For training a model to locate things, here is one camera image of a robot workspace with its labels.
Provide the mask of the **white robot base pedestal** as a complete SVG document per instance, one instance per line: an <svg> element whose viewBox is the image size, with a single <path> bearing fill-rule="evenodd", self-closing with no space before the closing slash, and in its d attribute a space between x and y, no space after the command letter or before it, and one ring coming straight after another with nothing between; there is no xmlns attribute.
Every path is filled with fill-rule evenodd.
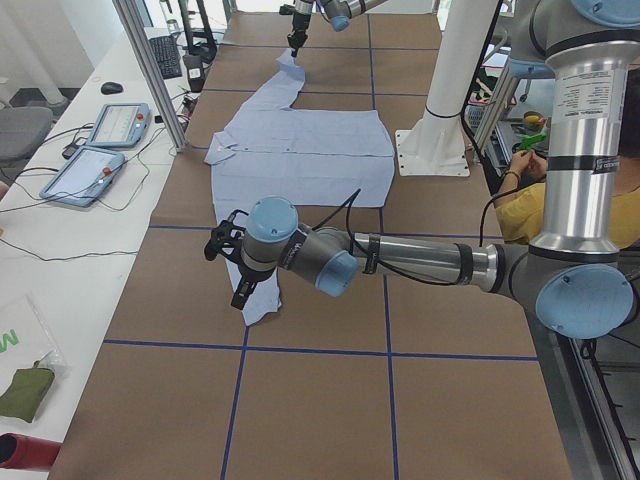
<svg viewBox="0 0 640 480"><path fill-rule="evenodd" d="M470 175L461 114L500 10L499 1L451 3L424 114L412 129L395 132L402 176Z"/></svg>

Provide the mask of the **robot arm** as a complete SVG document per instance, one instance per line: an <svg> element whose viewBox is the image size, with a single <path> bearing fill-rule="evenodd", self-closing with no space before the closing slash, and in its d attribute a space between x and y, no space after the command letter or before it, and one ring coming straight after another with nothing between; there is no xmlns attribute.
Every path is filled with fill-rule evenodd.
<svg viewBox="0 0 640 480"><path fill-rule="evenodd" d="M543 222L528 244L471 247L312 229L289 201L268 197L232 236L240 273L232 305L243 309L280 268L331 296L357 273L380 271L430 285L478 286L570 338L597 338L620 326L638 301L608 227L627 70L639 53L639 5L539 1L515 17L511 45L555 77Z"/></svg>
<svg viewBox="0 0 640 480"><path fill-rule="evenodd" d="M296 58L299 50L308 39L313 8L319 7L326 20L336 32L346 29L351 20L367 11L385 3L385 0L295 0L292 5L282 5L280 15L292 15L292 31L287 35L291 56Z"/></svg>

